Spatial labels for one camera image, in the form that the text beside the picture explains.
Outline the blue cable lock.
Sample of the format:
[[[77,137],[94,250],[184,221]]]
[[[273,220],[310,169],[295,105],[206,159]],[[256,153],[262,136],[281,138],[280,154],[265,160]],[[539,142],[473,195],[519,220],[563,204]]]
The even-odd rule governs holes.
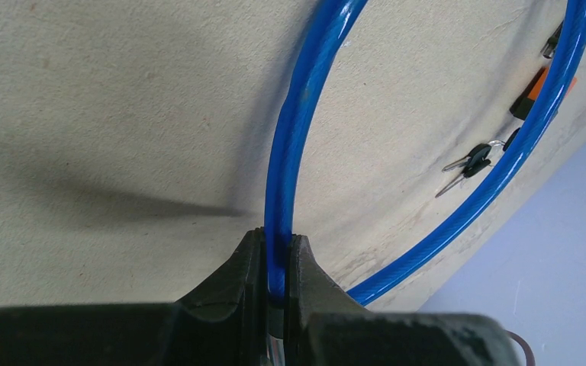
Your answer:
[[[323,1],[295,63],[275,129],[266,179],[266,233],[269,299],[285,299],[285,264],[292,237],[295,192],[311,121],[338,49],[365,7],[363,1]],[[365,306],[428,263],[461,234],[499,196],[530,156],[554,118],[586,47],[586,1],[570,1],[557,50],[516,140],[475,191],[411,250],[349,290]]]

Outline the orange black padlock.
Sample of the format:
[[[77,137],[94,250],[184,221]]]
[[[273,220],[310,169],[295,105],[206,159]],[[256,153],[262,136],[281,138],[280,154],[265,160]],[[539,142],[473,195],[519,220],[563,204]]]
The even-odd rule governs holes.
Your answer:
[[[555,31],[549,36],[540,51],[541,56],[544,57],[547,62],[539,69],[538,73],[534,75],[528,86],[517,97],[516,101],[509,109],[510,114],[519,120],[526,120],[529,112],[531,112],[533,105],[539,97],[539,94],[548,76],[555,52],[558,49],[563,24],[564,21],[562,21],[555,29]]]

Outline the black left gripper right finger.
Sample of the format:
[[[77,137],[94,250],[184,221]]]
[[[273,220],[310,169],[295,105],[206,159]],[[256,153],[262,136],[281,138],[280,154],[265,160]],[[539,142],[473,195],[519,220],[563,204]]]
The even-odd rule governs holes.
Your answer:
[[[318,265],[306,236],[289,246],[287,365],[519,365],[507,332],[470,313],[376,313]]]

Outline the black-headed key bunch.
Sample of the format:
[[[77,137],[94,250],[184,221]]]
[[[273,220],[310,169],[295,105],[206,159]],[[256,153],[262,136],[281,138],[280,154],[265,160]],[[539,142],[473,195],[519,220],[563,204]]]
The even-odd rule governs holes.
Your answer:
[[[459,173],[453,180],[436,193],[435,198],[443,196],[459,183],[477,175],[482,170],[491,166],[492,161],[489,159],[489,156],[493,150],[500,148],[501,152],[505,153],[519,132],[520,127],[514,130],[506,140],[491,140],[486,143],[479,143],[462,158],[444,166],[441,170],[443,173],[451,172],[453,170],[459,170]]]

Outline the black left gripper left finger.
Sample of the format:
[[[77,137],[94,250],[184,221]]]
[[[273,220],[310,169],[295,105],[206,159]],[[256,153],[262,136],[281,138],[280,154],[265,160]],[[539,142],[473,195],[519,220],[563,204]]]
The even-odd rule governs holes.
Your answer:
[[[0,365],[260,365],[263,233],[171,303],[0,307]]]

